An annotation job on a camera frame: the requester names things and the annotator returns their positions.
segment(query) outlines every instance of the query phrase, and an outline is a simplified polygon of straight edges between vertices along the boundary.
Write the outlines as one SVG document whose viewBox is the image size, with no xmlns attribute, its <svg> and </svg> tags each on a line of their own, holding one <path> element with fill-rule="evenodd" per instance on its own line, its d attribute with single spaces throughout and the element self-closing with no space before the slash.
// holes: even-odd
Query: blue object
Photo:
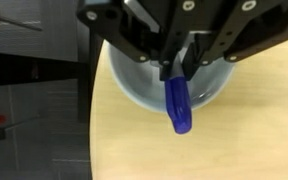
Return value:
<svg viewBox="0 0 288 180">
<path fill-rule="evenodd" d="M 192 128 L 191 99 L 184 76 L 165 81 L 166 108 L 175 132 L 184 134 Z"/>
</svg>

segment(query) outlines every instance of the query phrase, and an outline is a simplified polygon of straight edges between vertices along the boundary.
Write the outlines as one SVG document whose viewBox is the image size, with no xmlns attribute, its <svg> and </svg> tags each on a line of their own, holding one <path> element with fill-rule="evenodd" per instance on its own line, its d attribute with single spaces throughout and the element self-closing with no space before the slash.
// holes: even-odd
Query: wooden table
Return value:
<svg viewBox="0 0 288 180">
<path fill-rule="evenodd" d="M 288 179 L 288 42 L 238 63 L 185 135 L 121 92 L 106 45 L 92 107 L 95 180 Z"/>
</svg>

